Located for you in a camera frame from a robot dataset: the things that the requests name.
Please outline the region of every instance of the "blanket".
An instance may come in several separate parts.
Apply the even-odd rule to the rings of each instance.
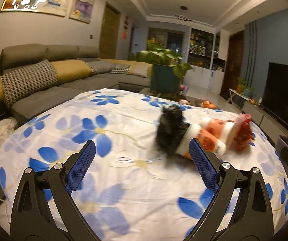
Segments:
[[[79,190],[71,196],[101,240],[183,240],[213,198],[193,162],[170,159],[156,145],[161,106],[178,105],[188,123],[203,117],[235,119],[237,114],[191,107],[121,90],[85,92],[33,118],[0,146],[0,183],[12,207],[26,167],[35,171],[65,162],[88,139],[96,156]],[[252,124],[254,142],[240,153],[228,150],[223,160],[236,169],[258,167],[264,177],[274,217],[274,231],[288,218],[288,179],[261,130]],[[219,227],[232,216],[235,190]],[[65,226],[50,190],[45,190],[58,227]]]

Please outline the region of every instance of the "blue wall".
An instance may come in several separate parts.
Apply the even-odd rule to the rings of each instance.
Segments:
[[[255,46],[256,32],[251,24],[245,26],[244,53],[241,76],[245,77],[247,72],[250,32],[254,37],[254,75],[251,88],[255,89],[256,100],[263,96],[265,83],[269,68],[269,62],[288,65],[288,9],[270,14],[253,23],[257,28],[257,45]]]

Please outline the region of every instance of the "ceiling light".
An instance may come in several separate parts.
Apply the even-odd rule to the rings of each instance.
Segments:
[[[186,16],[179,15],[179,14],[174,14],[179,20],[183,21],[192,21],[190,18],[187,18]]]

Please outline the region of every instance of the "metal screw cap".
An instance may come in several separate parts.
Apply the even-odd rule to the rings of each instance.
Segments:
[[[229,169],[231,167],[230,163],[224,162],[222,164],[222,167],[224,167],[225,169]]]
[[[29,174],[29,173],[31,172],[31,170],[32,170],[31,168],[26,168],[26,169],[25,169],[25,173],[26,173],[26,174]]]
[[[61,169],[63,167],[63,164],[62,163],[56,163],[54,165],[54,169]]]
[[[258,168],[253,168],[252,171],[253,171],[255,174],[260,173],[260,170],[259,170]]]

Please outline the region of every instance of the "blue gripper pad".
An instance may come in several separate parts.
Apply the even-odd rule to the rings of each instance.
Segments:
[[[95,143],[91,141],[86,146],[86,148],[83,148],[81,151],[82,153],[80,154],[79,158],[68,173],[66,185],[66,191],[68,192],[68,194],[71,194],[72,191],[75,191],[79,188],[90,164],[95,157]]]
[[[200,173],[205,186],[213,190],[214,193],[219,189],[217,182],[217,172],[206,157],[204,150],[197,144],[196,139],[189,142],[189,154],[193,159],[194,165]]]

